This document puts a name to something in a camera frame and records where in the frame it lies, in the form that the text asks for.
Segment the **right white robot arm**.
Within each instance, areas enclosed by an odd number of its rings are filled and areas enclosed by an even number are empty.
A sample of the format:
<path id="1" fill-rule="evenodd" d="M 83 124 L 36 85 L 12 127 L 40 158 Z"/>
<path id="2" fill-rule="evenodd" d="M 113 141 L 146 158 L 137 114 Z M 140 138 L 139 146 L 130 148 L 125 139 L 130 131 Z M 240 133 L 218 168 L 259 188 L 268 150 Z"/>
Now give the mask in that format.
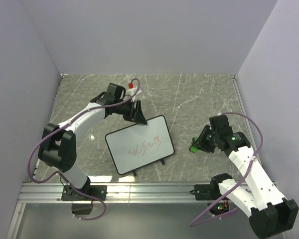
<path id="1" fill-rule="evenodd" d="M 209 184 L 196 184 L 190 191 L 197 201 L 210 201 L 207 208 L 191 223 L 202 223 L 224 218 L 241 210 L 249 219 L 254 234 L 267 239 L 294 226 L 299 207 L 295 200 L 288 200 L 269 178 L 257 154 L 262 148 L 253 149 L 242 132 L 234 132 L 227 113 L 210 117 L 198 137 L 192 139 L 190 152 L 224 152 L 237 167 L 242 179 L 236 182 L 227 173 L 211 178 Z"/>

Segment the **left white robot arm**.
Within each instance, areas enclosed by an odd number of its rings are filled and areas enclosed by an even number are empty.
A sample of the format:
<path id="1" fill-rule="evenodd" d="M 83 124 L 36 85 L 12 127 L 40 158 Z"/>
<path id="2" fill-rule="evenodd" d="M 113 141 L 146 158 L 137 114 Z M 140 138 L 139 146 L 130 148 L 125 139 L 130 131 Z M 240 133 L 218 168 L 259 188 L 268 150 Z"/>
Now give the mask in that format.
<path id="1" fill-rule="evenodd" d="M 79 113 L 62 123 L 49 123 L 43 130 L 38 159 L 55 168 L 79 200 L 88 199 L 92 193 L 90 178 L 76 164 L 76 138 L 112 114 L 121 115 L 125 121 L 146 125 L 141 102 L 136 100 L 136 95 L 141 92 L 140 85 L 134 85 L 138 81 L 132 79 L 127 89 L 110 83 L 106 91 L 91 99 Z"/>

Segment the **small black-framed whiteboard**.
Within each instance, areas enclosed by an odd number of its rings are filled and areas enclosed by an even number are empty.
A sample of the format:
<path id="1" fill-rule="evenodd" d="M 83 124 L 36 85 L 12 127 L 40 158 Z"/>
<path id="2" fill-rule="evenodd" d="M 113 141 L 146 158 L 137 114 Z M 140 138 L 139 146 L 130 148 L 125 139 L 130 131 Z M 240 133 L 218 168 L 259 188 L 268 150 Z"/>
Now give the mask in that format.
<path id="1" fill-rule="evenodd" d="M 106 134 L 116 172 L 119 175 L 136 173 L 145 167 L 173 155 L 175 149 L 165 116 L 147 120 L 147 124 L 134 124 Z"/>

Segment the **green whiteboard eraser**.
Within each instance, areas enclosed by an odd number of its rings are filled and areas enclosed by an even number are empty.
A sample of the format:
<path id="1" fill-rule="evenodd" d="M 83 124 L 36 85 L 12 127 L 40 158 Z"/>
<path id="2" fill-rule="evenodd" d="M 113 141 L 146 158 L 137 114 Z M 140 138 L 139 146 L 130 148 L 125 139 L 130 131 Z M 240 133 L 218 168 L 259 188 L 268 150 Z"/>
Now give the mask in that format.
<path id="1" fill-rule="evenodd" d="M 196 141 L 198 140 L 198 137 L 193 137 L 192 141 L 191 141 L 191 145 L 189 147 L 189 151 L 192 153 L 197 153 L 198 149 L 197 149 L 197 143 Z"/>

